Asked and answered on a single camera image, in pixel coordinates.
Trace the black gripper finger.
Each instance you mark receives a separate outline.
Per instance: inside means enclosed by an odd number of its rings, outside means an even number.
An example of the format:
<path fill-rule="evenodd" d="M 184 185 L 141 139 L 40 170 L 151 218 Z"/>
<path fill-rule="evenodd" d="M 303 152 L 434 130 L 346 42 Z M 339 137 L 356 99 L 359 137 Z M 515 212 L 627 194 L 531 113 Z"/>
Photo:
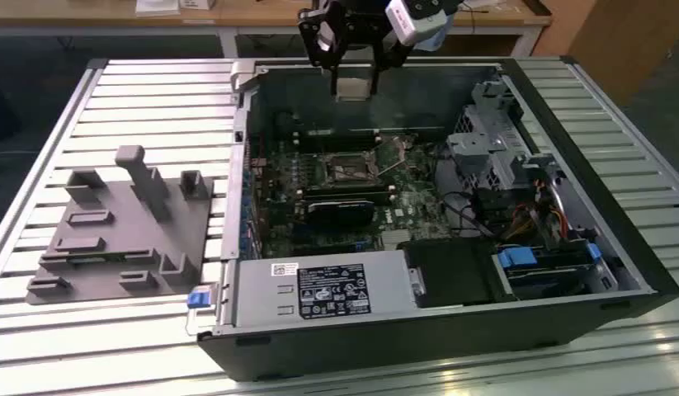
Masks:
<path fill-rule="evenodd" d="M 344 56 L 342 2 L 311 2 L 298 14 L 298 28 L 310 63 L 330 72 L 330 94 L 336 95 L 339 65 Z"/>
<path fill-rule="evenodd" d="M 380 74 L 390 68 L 399 68 L 412 51 L 410 45 L 403 45 L 395 31 L 378 31 L 370 36 L 374 60 L 371 62 L 370 94 L 378 92 Z"/>

